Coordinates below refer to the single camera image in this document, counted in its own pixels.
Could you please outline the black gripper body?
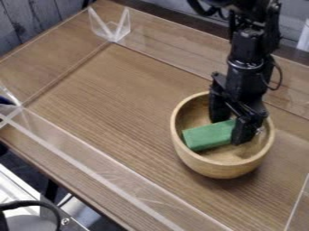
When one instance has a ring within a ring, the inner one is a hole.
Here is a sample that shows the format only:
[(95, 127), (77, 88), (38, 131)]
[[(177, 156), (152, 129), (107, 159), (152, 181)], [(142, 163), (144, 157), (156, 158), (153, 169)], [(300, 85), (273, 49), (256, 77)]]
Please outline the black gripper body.
[(265, 73), (265, 65), (249, 67), (230, 60), (228, 74), (224, 75), (217, 71), (212, 74), (210, 91), (214, 91), (224, 98), (232, 114), (237, 117), (261, 116), (264, 119), (268, 117), (263, 102), (267, 93)]

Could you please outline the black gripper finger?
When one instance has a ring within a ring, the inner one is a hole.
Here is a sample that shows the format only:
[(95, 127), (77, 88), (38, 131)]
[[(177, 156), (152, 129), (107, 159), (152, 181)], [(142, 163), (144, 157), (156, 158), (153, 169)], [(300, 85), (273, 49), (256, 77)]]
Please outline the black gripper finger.
[(232, 130), (232, 143), (240, 145), (253, 140), (263, 127), (265, 119), (259, 117), (240, 116)]
[(230, 109), (224, 98), (210, 91), (209, 95), (209, 117), (213, 123), (218, 123), (230, 119)]

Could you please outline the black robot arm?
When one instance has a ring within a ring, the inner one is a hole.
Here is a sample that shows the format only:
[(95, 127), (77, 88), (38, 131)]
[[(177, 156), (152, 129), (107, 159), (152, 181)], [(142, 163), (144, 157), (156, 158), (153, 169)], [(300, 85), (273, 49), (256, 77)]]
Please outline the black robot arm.
[(228, 73), (212, 74), (209, 95), (210, 120), (217, 123), (236, 116), (230, 142), (253, 140), (269, 113), (263, 97), (272, 90), (271, 79), (280, 66), (272, 56), (281, 34), (279, 0), (188, 0), (201, 16), (229, 10)]

